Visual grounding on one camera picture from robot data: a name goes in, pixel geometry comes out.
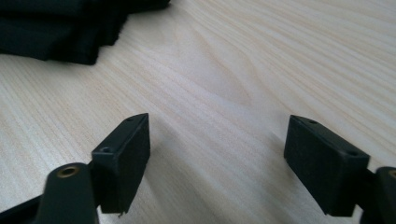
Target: wooden table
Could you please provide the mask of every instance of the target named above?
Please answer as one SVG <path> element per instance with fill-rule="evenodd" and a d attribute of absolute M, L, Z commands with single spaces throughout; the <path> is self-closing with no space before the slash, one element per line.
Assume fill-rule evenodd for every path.
<path fill-rule="evenodd" d="M 326 217 L 283 159 L 289 115 L 396 162 L 394 0 L 173 0 L 85 66 L 0 55 L 0 211 L 150 115 L 128 214 L 101 223 L 357 223 Z"/>

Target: brass insert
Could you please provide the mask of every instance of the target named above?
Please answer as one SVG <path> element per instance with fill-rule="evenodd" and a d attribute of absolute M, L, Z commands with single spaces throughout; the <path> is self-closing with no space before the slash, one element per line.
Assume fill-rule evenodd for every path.
<path fill-rule="evenodd" d="M 60 178 L 67 178 L 69 176 L 75 175 L 78 173 L 79 169 L 77 166 L 67 166 L 64 167 L 62 170 L 58 171 L 58 177 Z"/>

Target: black object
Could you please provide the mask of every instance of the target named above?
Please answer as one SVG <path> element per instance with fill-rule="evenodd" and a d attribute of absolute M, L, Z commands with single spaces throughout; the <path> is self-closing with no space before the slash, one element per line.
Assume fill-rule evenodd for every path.
<path fill-rule="evenodd" d="M 92 161 L 52 171 L 43 195 L 0 214 L 6 223 L 98 223 L 128 212 L 149 160 L 149 115 L 124 120 L 93 152 Z"/>
<path fill-rule="evenodd" d="M 325 214 L 361 223 L 396 223 L 396 168 L 367 170 L 370 156 L 312 119 L 290 116 L 287 163 Z"/>
<path fill-rule="evenodd" d="M 39 60 L 95 64 L 113 45 L 130 13 L 164 8 L 169 0 L 2 0 L 0 51 Z"/>

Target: table surface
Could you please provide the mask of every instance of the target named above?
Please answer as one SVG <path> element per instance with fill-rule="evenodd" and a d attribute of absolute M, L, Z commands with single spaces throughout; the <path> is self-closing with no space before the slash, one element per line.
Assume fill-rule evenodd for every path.
<path fill-rule="evenodd" d="M 394 0 L 173 0 L 129 17 L 95 66 L 0 55 L 0 211 L 149 113 L 131 206 L 102 223 L 357 223 L 326 217 L 283 158 L 290 114 L 396 163 Z"/>

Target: stack of black foam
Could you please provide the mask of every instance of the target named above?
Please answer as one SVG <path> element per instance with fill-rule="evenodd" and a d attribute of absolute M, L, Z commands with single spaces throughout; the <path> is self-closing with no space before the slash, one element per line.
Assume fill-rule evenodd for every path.
<path fill-rule="evenodd" d="M 0 0 L 0 51 L 39 60 L 95 64 L 127 15 L 169 0 Z"/>

